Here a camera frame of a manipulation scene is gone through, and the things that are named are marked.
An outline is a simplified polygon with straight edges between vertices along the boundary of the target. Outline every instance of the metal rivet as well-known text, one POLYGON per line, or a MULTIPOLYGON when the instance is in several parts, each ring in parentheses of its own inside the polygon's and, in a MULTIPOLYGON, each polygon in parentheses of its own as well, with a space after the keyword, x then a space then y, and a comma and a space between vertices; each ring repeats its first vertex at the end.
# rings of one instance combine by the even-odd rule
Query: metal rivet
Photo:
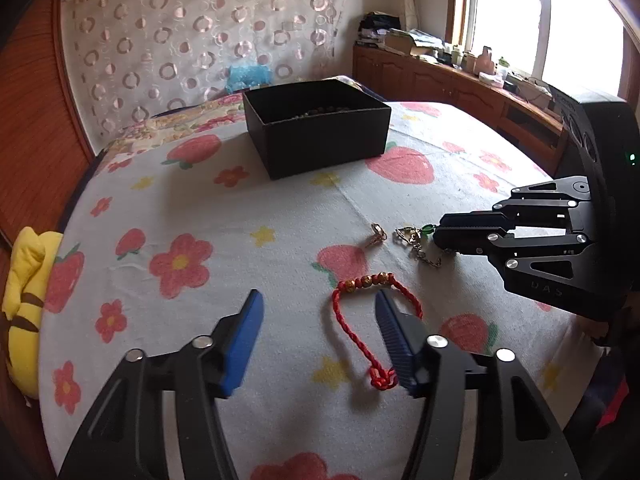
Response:
POLYGON ((446 337, 443 337, 441 335, 430 335, 427 338, 427 343, 434 348, 444 348, 449 344, 449 341, 447 341, 446 337))
POLYGON ((514 361, 516 359, 516 354, 514 354, 511 350, 509 350, 508 348, 500 348, 496 353, 495 356, 500 359, 500 361, 504 361, 505 363, 510 363, 511 361, 514 361))
POLYGON ((199 335, 196 339, 191 341, 191 345, 194 348, 208 348, 213 345, 213 339, 208 335, 199 335))
POLYGON ((144 355, 144 352, 140 348, 132 348, 125 354, 124 358, 130 363, 135 363, 136 361, 140 361, 144 355))

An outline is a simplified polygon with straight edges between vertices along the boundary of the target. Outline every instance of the window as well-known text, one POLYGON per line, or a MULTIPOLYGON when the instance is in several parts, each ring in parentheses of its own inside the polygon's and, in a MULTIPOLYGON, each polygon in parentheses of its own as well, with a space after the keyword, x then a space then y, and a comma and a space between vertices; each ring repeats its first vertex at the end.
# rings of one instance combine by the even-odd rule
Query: window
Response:
POLYGON ((466 49, 550 84, 618 94, 623 23, 608 0, 471 0, 466 49))

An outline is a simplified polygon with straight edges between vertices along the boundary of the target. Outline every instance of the open box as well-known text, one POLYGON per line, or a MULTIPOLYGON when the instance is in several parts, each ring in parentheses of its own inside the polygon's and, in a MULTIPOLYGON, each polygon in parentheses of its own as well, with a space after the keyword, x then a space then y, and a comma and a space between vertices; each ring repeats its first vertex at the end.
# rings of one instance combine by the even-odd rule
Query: open box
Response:
POLYGON ((243 98, 249 134, 272 180, 385 151, 391 108, 338 80, 260 88, 243 98), (328 112, 338 108, 348 110, 328 112))

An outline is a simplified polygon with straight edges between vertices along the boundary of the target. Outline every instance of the metal chain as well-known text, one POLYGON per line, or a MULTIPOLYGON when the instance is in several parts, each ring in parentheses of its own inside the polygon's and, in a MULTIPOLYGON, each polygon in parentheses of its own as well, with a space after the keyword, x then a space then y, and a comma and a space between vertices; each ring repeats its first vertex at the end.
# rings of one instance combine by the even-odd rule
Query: metal chain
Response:
POLYGON ((411 246, 412 253, 414 253, 419 260, 435 269, 439 269, 442 265, 442 259, 438 258, 435 262, 432 262, 422 247, 422 237, 427 238, 435 231, 436 227, 434 224, 427 224, 419 229, 417 227, 401 227, 396 229, 394 233, 397 238, 400 238, 403 242, 411 246))

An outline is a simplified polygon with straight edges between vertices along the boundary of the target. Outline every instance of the floral blanket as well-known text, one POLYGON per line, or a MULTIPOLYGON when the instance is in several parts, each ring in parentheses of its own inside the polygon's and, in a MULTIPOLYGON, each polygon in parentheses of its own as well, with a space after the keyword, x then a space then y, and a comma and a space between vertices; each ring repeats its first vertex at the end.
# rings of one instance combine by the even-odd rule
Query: floral blanket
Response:
MULTIPOLYGON (((446 256, 434 269, 391 236, 368 244, 373 222, 391 234, 485 210, 548 180, 540 168, 456 108, 392 103, 384 155, 272 182, 241 105, 231 96, 126 131, 80 197, 41 328, 40 403, 56 468, 127 350, 176 351, 257 288, 264 323, 242 386, 219 403, 239 477, 400 478, 422 403, 400 386, 372 388, 330 302, 337 280, 381 271, 418 297, 433 333, 469 351, 513 349, 566 423, 600 355, 571 314, 506 292, 483 256, 446 256)), ((389 366, 374 288, 342 308, 389 366)), ((181 478, 167 431, 171 478, 181 478)), ((459 478, 473 434, 466 420, 459 478)))

